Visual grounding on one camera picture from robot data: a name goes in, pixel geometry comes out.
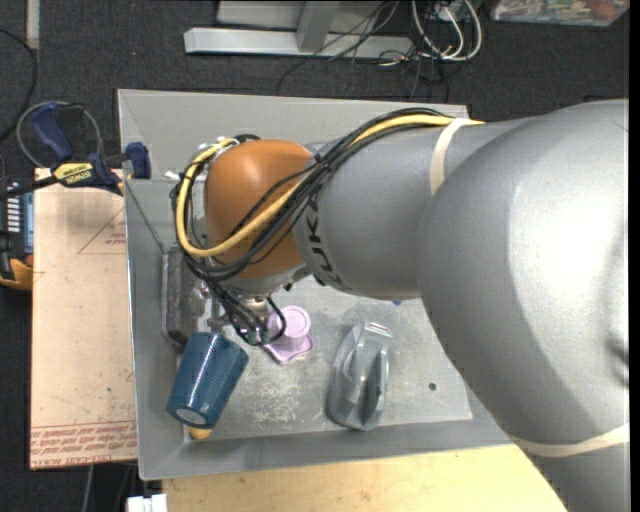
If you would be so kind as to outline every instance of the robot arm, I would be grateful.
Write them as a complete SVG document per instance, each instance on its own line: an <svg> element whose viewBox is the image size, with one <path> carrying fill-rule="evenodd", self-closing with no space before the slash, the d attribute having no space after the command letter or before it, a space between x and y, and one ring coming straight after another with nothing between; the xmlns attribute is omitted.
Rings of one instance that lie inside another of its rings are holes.
<svg viewBox="0 0 640 512"><path fill-rule="evenodd" d="M187 258L240 303L309 273L346 293L420 297L569 509L629 509L628 102L481 126L410 116L429 114L370 123L306 167L312 152L293 143L212 150L217 245L194 250L185 230Z"/></svg>

